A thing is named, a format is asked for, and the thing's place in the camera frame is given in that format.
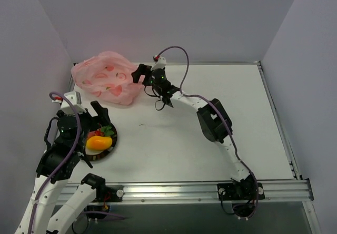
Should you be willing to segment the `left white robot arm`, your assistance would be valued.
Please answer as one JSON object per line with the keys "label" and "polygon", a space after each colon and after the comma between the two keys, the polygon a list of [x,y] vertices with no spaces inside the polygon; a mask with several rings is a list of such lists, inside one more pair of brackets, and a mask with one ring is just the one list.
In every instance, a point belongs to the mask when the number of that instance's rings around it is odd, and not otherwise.
{"label": "left white robot arm", "polygon": [[47,143],[37,170],[34,189],[19,223],[16,233],[64,233],[83,209],[92,201],[100,202],[111,191],[105,179],[88,173],[81,180],[75,194],[53,214],[54,207],[78,162],[83,160],[92,166],[85,153],[85,144],[90,132],[99,126],[108,126],[107,108],[92,101],[96,111],[92,116],[80,104],[63,99],[54,120],[59,136]]}

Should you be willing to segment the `fake yellow orange mango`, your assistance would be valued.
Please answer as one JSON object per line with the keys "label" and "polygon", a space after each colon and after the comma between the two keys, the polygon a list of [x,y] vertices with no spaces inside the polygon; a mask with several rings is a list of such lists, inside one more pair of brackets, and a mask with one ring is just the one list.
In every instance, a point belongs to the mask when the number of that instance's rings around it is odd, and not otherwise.
{"label": "fake yellow orange mango", "polygon": [[109,149],[113,144],[111,137],[93,136],[86,142],[86,147],[94,151],[103,151]]}

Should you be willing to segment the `pink plastic bag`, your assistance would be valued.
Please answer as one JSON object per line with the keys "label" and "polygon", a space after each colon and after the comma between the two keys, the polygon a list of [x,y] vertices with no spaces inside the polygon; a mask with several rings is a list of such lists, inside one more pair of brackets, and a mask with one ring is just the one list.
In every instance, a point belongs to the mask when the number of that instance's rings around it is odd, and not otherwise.
{"label": "pink plastic bag", "polygon": [[142,85],[133,83],[137,66],[116,52],[102,52],[71,69],[75,84],[99,100],[130,105]]}

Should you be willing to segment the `fake red peach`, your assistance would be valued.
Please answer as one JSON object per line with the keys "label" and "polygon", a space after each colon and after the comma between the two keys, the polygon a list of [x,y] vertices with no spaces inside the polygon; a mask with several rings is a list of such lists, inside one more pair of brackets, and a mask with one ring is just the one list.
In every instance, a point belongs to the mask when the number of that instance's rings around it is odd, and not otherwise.
{"label": "fake red peach", "polygon": [[88,134],[88,139],[91,138],[91,137],[93,137],[93,136],[96,136],[96,135],[97,135],[97,131],[91,131]]}

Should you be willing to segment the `fake berry sprig with leaves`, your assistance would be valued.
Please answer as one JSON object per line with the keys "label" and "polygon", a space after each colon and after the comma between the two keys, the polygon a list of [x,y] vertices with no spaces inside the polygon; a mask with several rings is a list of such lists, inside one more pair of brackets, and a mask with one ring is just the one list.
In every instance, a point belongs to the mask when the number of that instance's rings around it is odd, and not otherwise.
{"label": "fake berry sprig with leaves", "polygon": [[103,126],[95,131],[95,136],[112,137],[115,134],[112,126]]}

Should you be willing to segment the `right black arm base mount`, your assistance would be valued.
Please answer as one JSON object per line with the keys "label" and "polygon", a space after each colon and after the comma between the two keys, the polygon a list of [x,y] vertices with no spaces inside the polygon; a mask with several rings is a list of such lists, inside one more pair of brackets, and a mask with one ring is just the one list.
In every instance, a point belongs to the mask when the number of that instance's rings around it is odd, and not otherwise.
{"label": "right black arm base mount", "polygon": [[260,200],[265,199],[261,183],[257,184],[257,189],[238,183],[220,183],[217,184],[217,196],[222,210],[227,215],[236,216],[239,220],[252,218]]}

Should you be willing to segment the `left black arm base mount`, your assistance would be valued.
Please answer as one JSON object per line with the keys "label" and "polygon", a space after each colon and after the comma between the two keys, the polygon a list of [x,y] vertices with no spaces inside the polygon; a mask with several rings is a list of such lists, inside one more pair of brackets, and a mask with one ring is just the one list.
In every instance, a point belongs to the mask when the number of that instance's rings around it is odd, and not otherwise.
{"label": "left black arm base mount", "polygon": [[98,194],[92,203],[96,205],[88,205],[84,209],[84,212],[89,212],[87,216],[91,219],[104,219],[110,212],[110,202],[122,202],[124,196],[124,187],[122,185],[107,186],[103,192]]}

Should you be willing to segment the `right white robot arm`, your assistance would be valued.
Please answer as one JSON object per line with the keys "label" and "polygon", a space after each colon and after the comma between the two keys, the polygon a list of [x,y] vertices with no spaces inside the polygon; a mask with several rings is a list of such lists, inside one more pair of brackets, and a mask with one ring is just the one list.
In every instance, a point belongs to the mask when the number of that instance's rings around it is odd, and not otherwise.
{"label": "right white robot arm", "polygon": [[167,79],[164,66],[139,64],[131,75],[134,83],[138,83],[141,77],[144,77],[142,85],[151,87],[154,97],[159,97],[164,105],[172,108],[181,106],[196,112],[203,135],[218,146],[227,162],[237,197],[247,198],[253,190],[257,190],[256,177],[239,157],[233,139],[232,122],[218,99],[207,100],[197,94],[186,94]]}

